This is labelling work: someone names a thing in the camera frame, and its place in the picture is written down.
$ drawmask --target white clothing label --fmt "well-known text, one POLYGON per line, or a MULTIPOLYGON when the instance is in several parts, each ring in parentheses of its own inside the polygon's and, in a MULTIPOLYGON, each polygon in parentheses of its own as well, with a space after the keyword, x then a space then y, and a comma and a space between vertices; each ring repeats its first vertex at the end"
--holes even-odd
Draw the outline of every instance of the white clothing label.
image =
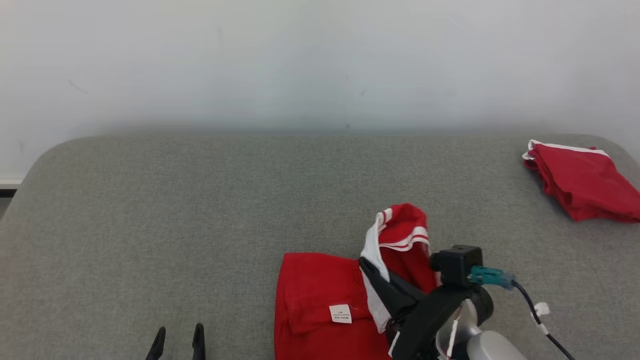
POLYGON ((331 311, 331 320, 333 320, 333 322, 351 323, 351 310, 349 310, 349 305, 330 306, 329 311, 331 311))

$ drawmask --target red garment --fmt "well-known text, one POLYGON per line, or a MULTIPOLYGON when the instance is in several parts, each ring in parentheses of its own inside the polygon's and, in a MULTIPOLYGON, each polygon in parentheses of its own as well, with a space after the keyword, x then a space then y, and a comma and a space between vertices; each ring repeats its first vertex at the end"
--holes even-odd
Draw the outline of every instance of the red garment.
POLYGON ((538 172, 544 192, 553 195, 575 221, 640 222, 640 193, 606 152, 531 140, 522 157, 527 168, 538 172))
MULTIPOLYGON (((415 206, 394 205, 378 213, 361 256, 387 280, 391 270, 425 293, 436 287, 426 216, 415 206)), ((276 360, 388 360, 383 334, 388 318, 357 260, 285 254, 276 289, 276 360), (348 309, 351 323, 333 321, 329 307, 336 305, 348 309)))

